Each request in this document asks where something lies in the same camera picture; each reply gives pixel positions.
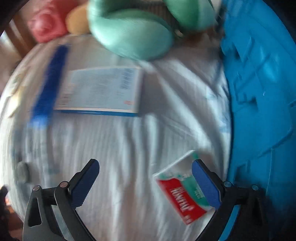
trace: blue plastic container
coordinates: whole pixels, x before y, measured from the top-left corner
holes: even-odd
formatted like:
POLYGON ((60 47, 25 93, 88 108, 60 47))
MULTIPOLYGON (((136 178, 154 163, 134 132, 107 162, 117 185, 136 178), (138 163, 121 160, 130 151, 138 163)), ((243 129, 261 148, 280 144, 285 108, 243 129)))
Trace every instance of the blue plastic container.
POLYGON ((228 181, 266 193, 273 232, 295 215, 296 44, 262 0, 224 0, 225 76, 231 94, 228 181))

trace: barcode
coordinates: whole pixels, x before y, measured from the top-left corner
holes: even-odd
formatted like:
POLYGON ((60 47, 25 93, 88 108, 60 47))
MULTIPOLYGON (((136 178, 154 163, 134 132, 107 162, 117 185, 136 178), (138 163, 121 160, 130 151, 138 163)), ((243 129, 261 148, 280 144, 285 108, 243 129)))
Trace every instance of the barcode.
POLYGON ((67 105, 71 99, 71 94, 64 94, 59 101, 59 105, 67 105))

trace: wooden furniture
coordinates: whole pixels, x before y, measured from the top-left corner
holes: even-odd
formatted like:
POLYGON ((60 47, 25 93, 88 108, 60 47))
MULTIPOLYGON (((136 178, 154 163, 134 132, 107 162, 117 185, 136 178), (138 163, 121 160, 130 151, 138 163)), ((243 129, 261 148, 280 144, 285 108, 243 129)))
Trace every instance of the wooden furniture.
POLYGON ((2 1, 0 3, 0 35, 5 31, 11 43, 23 58, 36 45, 19 10, 28 0, 2 1))

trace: wrinkled fabric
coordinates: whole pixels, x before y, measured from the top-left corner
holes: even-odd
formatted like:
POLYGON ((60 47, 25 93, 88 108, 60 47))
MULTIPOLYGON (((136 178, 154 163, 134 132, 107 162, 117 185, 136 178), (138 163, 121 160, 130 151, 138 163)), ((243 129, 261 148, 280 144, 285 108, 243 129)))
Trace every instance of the wrinkled fabric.
POLYGON ((26 195, 36 184, 48 188, 70 180, 95 158, 100 174, 77 212, 97 240, 195 240, 213 213, 186 226, 153 174, 196 150, 210 170, 225 179, 231 120, 218 52, 218 45, 206 37, 194 48, 175 46, 152 62, 119 57, 91 36, 37 45, 14 73, 31 65, 22 84, 27 87, 20 111, 11 119, 5 116, 12 79, 0 99, 0 185, 9 187, 14 210, 24 219, 27 203, 15 185, 12 156, 15 130, 22 128, 19 145, 31 175, 26 195), (65 72, 98 66, 144 69, 138 117, 54 112, 50 126, 26 124, 54 49, 65 42, 71 45, 65 72))

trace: neck pillow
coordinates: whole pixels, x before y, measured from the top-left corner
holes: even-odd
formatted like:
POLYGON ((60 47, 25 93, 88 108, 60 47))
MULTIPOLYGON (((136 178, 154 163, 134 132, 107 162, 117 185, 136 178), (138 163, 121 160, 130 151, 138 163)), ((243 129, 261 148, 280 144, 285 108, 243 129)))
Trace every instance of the neck pillow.
POLYGON ((91 33, 108 50, 152 60, 171 48, 175 30, 203 31, 212 26, 215 11, 210 0, 90 0, 88 20, 91 33), (172 24, 171 15, 178 24, 172 24))

